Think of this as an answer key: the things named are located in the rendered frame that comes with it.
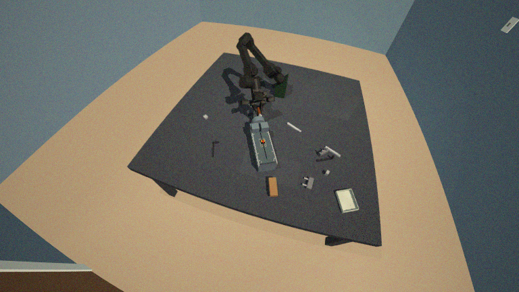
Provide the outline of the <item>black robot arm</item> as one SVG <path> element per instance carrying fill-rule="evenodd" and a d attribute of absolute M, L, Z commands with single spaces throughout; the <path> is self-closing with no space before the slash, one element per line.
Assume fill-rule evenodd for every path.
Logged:
<path fill-rule="evenodd" d="M 274 78 L 278 85 L 285 81 L 287 76 L 283 76 L 281 73 L 282 69 L 275 66 L 273 63 L 270 63 L 265 58 L 263 53 L 261 53 L 254 45 L 253 37 L 248 32 L 245 32 L 239 39 L 237 49 L 239 50 L 239 54 L 244 64 L 244 76 L 241 76 L 239 80 L 239 87 L 241 89 L 261 88 L 260 80 L 262 80 L 262 78 L 256 76 L 258 74 L 258 69 L 255 64 L 252 63 L 248 50 L 250 50 L 253 56 L 264 67 L 263 71 L 267 77 L 270 77 L 271 79 Z M 256 92 L 256 90 L 253 90 L 252 96 L 254 100 L 264 100 L 264 97 L 267 97 L 267 91 L 262 92 L 262 90 L 259 90 L 259 92 Z"/>

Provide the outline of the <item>tan rectangular block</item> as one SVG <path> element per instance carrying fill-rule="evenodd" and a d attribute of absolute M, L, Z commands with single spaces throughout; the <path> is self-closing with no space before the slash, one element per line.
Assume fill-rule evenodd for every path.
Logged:
<path fill-rule="evenodd" d="M 278 197 L 276 178 L 269 178 L 268 181 L 269 181 L 269 188 L 270 188 L 270 196 Z"/>

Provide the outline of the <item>cream open tray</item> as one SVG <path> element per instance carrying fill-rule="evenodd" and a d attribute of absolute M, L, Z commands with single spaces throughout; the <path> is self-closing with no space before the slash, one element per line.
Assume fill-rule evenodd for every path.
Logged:
<path fill-rule="evenodd" d="M 342 214 L 345 212 L 354 212 L 359 210 L 357 205 L 355 195 L 353 194 L 352 189 L 346 189 L 342 191 L 336 191 L 336 196 L 339 202 L 339 207 L 341 208 Z"/>

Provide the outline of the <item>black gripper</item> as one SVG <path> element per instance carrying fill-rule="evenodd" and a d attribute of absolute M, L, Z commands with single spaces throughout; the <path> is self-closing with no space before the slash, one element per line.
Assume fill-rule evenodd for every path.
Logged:
<path fill-rule="evenodd" d="M 259 92 L 261 90 L 261 88 L 251 89 L 251 96 L 253 94 L 253 90 L 256 90 L 256 92 Z M 266 101 L 267 102 L 275 101 L 275 97 L 274 96 L 270 96 L 270 97 L 264 98 L 264 100 L 256 100 L 256 101 L 254 101 L 253 96 L 252 96 L 252 100 L 242 99 L 241 100 L 241 105 L 247 105 L 248 103 L 250 103 L 250 105 L 253 107 L 253 109 L 255 110 L 255 112 L 256 112 L 256 114 L 258 116 L 257 106 L 256 106 L 255 103 L 260 102 L 259 108 L 260 108 L 260 111 L 261 111 L 261 114 L 262 114 L 262 110 L 263 110 L 264 104 L 266 104 Z"/>

